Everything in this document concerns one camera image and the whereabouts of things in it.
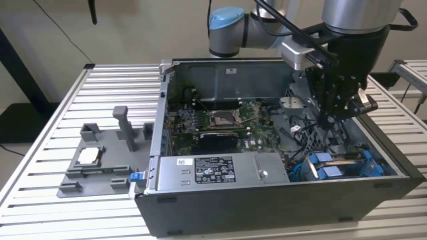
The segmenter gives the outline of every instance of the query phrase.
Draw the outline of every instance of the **black cable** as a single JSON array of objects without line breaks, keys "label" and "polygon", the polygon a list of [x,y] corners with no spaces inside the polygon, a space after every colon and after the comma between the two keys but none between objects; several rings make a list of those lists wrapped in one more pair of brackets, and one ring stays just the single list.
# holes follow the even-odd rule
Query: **black cable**
[{"label": "black cable", "polygon": [[49,14],[47,13],[47,11],[43,9],[43,7],[40,6],[40,4],[37,3],[36,0],[32,0],[33,3],[38,6],[38,8],[41,9],[41,11],[44,12],[45,16],[52,20],[52,22],[55,23],[56,27],[59,28],[59,30],[61,31],[61,33],[65,35],[65,38],[68,39],[68,41],[71,42],[71,44],[75,46],[75,48],[80,51],[80,53],[85,56],[87,60],[89,61],[89,63],[92,64],[92,60],[89,59],[88,55],[83,52],[83,50],[77,47],[77,45],[73,43],[73,41],[71,40],[69,36],[67,35],[67,33],[64,32],[63,28],[60,27],[60,25],[56,23],[56,21],[53,20],[53,18],[49,16]]},{"label": "black cable", "polygon": [[212,8],[212,0],[208,0],[207,20],[205,20],[205,25],[207,25],[207,38],[209,38],[209,36],[211,36],[211,29],[209,29],[211,8]]},{"label": "black cable", "polygon": [[291,159],[295,158],[295,156],[305,149],[305,147],[307,147],[307,143],[299,150],[296,150],[295,154],[289,158]]},{"label": "black cable", "polygon": [[263,20],[261,15],[260,15],[260,5],[257,5],[257,4],[256,4],[256,15],[257,15],[259,25],[261,26],[261,28],[264,29],[264,31],[265,31],[271,36],[275,36],[275,37],[285,37],[285,36],[292,35],[292,32],[275,33],[275,32],[272,32],[272,31],[268,30],[268,28],[265,27],[265,24],[264,24],[264,20]]},{"label": "black cable", "polygon": [[0,144],[0,148],[2,148],[5,151],[8,151],[8,152],[10,152],[10,153],[13,153],[13,154],[17,154],[17,155],[20,155],[20,156],[25,156],[24,154],[21,154],[21,153],[18,153],[17,151],[13,151],[13,150],[10,150],[10,149],[6,149],[6,147],[5,146],[2,146],[1,144]]},{"label": "black cable", "polygon": [[336,54],[329,52],[321,45],[316,43],[313,38],[308,36],[295,25],[289,20],[277,12],[277,10],[263,0],[253,0],[257,5],[261,6],[261,8],[273,16],[273,18],[277,20],[279,23],[281,23],[285,28],[293,33],[295,36],[297,36],[305,43],[308,43],[309,47],[313,48],[325,58],[327,60],[337,65],[339,61],[336,58]]},{"label": "black cable", "polygon": [[420,104],[420,103],[419,103],[419,104],[416,104],[413,114],[416,114],[416,113],[419,112],[419,110],[420,110],[420,106],[421,106],[421,104]]},{"label": "black cable", "polygon": [[403,100],[405,99],[405,96],[407,96],[409,87],[411,87],[411,83],[407,85],[407,88],[405,88],[405,90],[404,90],[404,93],[403,93],[403,96],[401,96],[401,99],[400,99],[400,103],[403,103]]}]

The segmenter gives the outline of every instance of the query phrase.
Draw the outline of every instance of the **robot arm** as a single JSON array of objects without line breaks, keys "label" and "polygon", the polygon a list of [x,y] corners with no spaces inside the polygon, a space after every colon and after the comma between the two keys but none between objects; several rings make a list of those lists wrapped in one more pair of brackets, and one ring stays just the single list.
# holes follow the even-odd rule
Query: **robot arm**
[{"label": "robot arm", "polygon": [[[271,1],[255,0],[255,2],[263,9],[263,14],[267,12],[273,18],[263,18],[263,14],[257,17],[257,13],[252,11],[245,38],[252,39],[251,33],[256,32],[259,44],[251,46],[235,44],[237,50],[235,53],[239,52],[239,47],[268,48],[272,40],[277,38],[276,36],[272,38],[263,30],[260,21],[264,25],[269,24],[267,27],[273,32],[284,26],[291,35],[284,38],[279,52],[288,65],[305,73],[311,96],[319,106],[319,125],[327,129],[333,121],[376,110],[377,104],[364,89],[367,76],[375,66],[388,32],[411,31],[417,27],[411,13],[400,8],[401,0],[325,0],[323,23],[305,29],[299,29],[287,20],[284,12],[271,6]],[[401,13],[409,25],[391,24],[397,13]],[[212,38],[215,35],[217,33],[211,33],[209,39],[213,55],[217,53],[212,51],[217,41]]]}]

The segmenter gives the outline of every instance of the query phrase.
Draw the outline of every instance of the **metal rack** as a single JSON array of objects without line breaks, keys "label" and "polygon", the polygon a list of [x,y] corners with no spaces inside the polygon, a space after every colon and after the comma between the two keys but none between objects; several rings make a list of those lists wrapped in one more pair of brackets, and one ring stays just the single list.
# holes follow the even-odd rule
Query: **metal rack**
[{"label": "metal rack", "polygon": [[419,91],[415,114],[427,99],[427,61],[425,60],[395,60],[388,71],[396,73]]},{"label": "metal rack", "polygon": [[[28,154],[0,192],[1,239],[155,239],[127,194],[57,198],[83,123],[119,129],[116,105],[132,126],[152,122],[159,65],[96,65],[73,84]],[[379,109],[368,115],[427,177],[427,126],[369,77],[367,93]],[[192,239],[409,239],[427,237],[427,184],[381,203],[360,222],[192,236]]]}]

